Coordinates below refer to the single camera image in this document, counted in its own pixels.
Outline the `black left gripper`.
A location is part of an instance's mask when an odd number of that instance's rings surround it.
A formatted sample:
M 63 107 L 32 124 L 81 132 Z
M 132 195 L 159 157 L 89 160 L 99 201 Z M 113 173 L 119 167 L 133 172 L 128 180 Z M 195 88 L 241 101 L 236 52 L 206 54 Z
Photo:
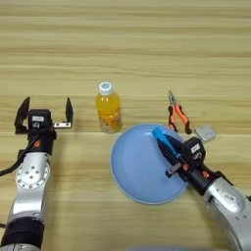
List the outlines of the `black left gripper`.
M 27 97 L 20 106 L 15 119 L 15 134 L 27 133 L 27 128 L 24 126 L 24 120 L 27 118 L 29 111 L 30 98 Z M 74 109 L 71 99 L 67 99 L 66 104 L 66 120 L 60 123 L 53 123 L 53 128 L 71 128 L 74 120 Z M 50 127 L 49 129 L 32 129 L 27 134 L 28 153 L 44 152 L 51 155 L 53 151 L 53 144 L 56 140 L 57 133 Z

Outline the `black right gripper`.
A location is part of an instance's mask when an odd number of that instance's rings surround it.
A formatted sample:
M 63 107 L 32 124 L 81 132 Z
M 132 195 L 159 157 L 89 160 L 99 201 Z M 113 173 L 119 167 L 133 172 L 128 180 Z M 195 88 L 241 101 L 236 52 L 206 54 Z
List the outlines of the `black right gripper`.
M 171 143 L 177 153 L 181 153 L 183 150 L 183 143 L 177 139 L 166 136 L 167 140 Z M 171 167 L 166 170 L 166 176 L 171 177 L 176 172 L 179 174 L 183 181 L 190 184 L 201 196 L 205 194 L 207 189 L 218 179 L 223 178 L 227 180 L 226 176 L 220 171 L 213 172 L 208 169 L 204 164 L 199 167 L 192 167 L 184 161 L 180 162 L 171 148 L 166 145 L 160 139 L 157 140 L 158 146 L 163 156 L 171 164 Z

